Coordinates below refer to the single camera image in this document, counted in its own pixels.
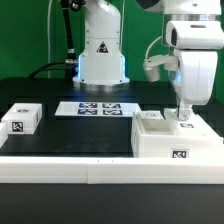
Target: black triangle logo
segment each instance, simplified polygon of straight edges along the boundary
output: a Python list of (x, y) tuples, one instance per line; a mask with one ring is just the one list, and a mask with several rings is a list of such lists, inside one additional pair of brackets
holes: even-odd
[(107, 49), (107, 46), (104, 42), (102, 42), (102, 44), (99, 46), (97, 52), (98, 53), (109, 53), (108, 49)]

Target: black tabletop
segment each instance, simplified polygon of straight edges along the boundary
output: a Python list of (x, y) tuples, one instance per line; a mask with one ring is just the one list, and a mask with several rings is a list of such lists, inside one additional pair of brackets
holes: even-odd
[[(168, 83), (133, 82), (113, 93), (74, 89), (56, 79), (0, 81), (0, 116), (14, 103), (41, 103), (43, 117), (34, 135), (9, 136), (1, 156), (132, 157), (131, 118), (55, 117), (60, 101), (138, 103), (143, 110), (176, 105)], [(194, 107), (224, 136), (223, 104), (211, 99)], [(220, 224), (223, 185), (0, 184), (0, 223)]]

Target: wall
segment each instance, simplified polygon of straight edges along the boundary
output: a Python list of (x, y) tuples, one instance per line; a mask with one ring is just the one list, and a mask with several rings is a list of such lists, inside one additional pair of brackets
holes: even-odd
[[(0, 8), (0, 78), (26, 77), (47, 63), (48, 0), (3, 1)], [(121, 0), (108, 0), (120, 10)], [(73, 39), (77, 53), (84, 48), (83, 11), (71, 13)], [(126, 73), (131, 80), (146, 80), (142, 63), (149, 43), (161, 35), (162, 14), (140, 9), (134, 0), (126, 0), (122, 53), (126, 57)], [(66, 58), (63, 17), (58, 0), (54, 0), (51, 17), (52, 61)], [(166, 47), (156, 45), (152, 54), (165, 54)], [(219, 51), (214, 95), (224, 102), (224, 52)], [(163, 72), (162, 81), (167, 81)]]

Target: printed marker sheet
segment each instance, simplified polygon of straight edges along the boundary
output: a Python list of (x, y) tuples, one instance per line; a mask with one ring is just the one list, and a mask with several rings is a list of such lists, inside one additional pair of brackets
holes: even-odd
[(56, 116), (132, 117), (137, 103), (60, 102)]

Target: blue light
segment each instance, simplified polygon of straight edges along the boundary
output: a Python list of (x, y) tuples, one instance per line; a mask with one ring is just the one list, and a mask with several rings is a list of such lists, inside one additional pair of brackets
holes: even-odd
[(126, 64), (125, 57), (123, 57), (123, 78), (124, 79), (125, 79), (125, 64)]
[(175, 82), (176, 82), (176, 83), (181, 83), (181, 81), (182, 81), (181, 72), (178, 70), (178, 71), (176, 72)]
[(79, 59), (78, 59), (78, 61), (79, 61), (79, 66), (78, 66), (78, 78), (80, 79), (80, 73), (81, 73), (81, 56), (79, 56)]

